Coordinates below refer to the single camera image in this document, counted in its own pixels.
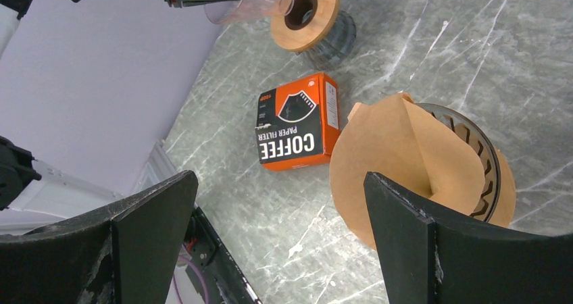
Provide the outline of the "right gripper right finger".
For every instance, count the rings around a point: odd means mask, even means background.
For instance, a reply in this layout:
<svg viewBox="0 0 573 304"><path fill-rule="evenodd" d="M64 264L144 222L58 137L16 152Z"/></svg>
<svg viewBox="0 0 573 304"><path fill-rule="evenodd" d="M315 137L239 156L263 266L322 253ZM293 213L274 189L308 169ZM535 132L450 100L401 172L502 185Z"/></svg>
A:
<svg viewBox="0 0 573 304"><path fill-rule="evenodd" d="M390 303L571 303L572 235L475 220L390 178L364 180Z"/></svg>

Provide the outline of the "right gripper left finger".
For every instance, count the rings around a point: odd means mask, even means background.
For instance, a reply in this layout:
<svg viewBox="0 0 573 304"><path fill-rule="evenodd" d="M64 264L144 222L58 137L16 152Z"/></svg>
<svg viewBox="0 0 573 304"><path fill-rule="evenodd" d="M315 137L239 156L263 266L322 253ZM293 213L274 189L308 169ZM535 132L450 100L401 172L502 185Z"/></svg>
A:
<svg viewBox="0 0 573 304"><path fill-rule="evenodd" d="M164 303L199 183L183 171L79 216L1 236L2 303Z"/></svg>

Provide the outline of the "pink clear plastic dripper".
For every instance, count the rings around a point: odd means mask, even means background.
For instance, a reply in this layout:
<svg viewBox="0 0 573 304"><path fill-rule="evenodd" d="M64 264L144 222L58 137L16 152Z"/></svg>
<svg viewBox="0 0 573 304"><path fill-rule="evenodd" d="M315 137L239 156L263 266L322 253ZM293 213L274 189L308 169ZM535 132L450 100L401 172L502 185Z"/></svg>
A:
<svg viewBox="0 0 573 304"><path fill-rule="evenodd" d="M204 6L208 20L214 24L229 24L268 16L285 16L294 0L237 0L210 3Z"/></svg>

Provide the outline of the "clear glass dripper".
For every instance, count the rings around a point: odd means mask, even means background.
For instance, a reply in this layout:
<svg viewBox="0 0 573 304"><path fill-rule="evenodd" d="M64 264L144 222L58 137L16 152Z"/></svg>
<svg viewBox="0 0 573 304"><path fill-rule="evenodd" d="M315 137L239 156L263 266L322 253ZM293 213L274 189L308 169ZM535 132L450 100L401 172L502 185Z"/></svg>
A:
<svg viewBox="0 0 573 304"><path fill-rule="evenodd" d="M412 110L414 133L427 168L429 191L423 195L476 220L507 226L504 194L514 209L515 188L505 188L509 172L484 132L466 116L447 107L418 103Z"/></svg>

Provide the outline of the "brown paper coffee filter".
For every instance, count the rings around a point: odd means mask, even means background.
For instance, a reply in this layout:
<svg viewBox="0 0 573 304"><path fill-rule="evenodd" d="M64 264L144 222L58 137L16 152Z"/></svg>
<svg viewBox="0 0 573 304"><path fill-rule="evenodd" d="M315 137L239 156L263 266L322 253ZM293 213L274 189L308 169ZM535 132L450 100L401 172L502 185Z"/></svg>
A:
<svg viewBox="0 0 573 304"><path fill-rule="evenodd" d="M356 103L332 152L329 175L335 208L348 229L371 249L376 245L364 192L366 174L381 173L423 197L430 190L412 125L411 112L417 108L408 93L373 105Z"/></svg>

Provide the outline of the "orange coffee filter box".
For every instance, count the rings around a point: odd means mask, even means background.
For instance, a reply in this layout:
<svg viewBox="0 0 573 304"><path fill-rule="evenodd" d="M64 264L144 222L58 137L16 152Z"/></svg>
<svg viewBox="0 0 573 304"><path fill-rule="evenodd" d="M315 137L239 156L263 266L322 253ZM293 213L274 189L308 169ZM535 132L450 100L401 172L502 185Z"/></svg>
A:
<svg viewBox="0 0 573 304"><path fill-rule="evenodd" d="M318 72L258 97L259 163L279 172L330 162L340 135L337 83Z"/></svg>

